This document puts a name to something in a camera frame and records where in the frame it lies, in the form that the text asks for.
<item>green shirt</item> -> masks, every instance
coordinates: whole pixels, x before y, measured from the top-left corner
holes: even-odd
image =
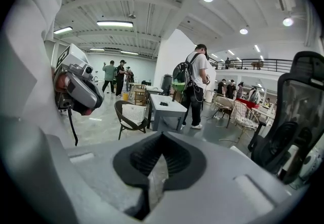
[[[114,79],[114,70],[115,67],[113,65],[104,65],[102,68],[105,71],[105,81],[112,81]]]

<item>black mesh office chair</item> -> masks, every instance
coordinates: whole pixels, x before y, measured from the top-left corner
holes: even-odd
[[[273,125],[265,138],[253,137],[249,150],[255,163],[290,183],[324,132],[324,57],[297,53],[277,92]]]

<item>yellow bucket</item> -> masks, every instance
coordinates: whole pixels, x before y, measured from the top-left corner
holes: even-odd
[[[128,100],[128,93],[123,93],[123,100]]]

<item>white t-shirt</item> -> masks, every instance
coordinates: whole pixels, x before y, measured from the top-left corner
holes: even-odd
[[[188,56],[188,62],[192,60],[195,54],[197,54],[197,52],[194,51]],[[199,70],[207,69],[207,68],[208,68],[208,61],[206,56],[204,54],[199,54],[194,60],[194,62],[192,63],[191,77],[192,80],[202,89],[204,89],[204,84],[202,78],[199,75]]]

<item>man wearing white t-shirt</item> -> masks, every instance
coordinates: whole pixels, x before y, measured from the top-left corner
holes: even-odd
[[[200,111],[201,103],[204,100],[204,84],[207,82],[205,70],[208,67],[207,61],[207,47],[203,44],[196,46],[195,50],[188,56],[187,61],[191,61],[195,54],[199,53],[196,59],[192,63],[193,85],[189,86],[183,92],[183,99],[181,104],[187,108],[186,115],[184,117],[182,127],[186,125],[186,118],[188,115],[188,109],[191,104],[192,110],[192,124],[191,128],[201,129],[203,126],[200,124]]]

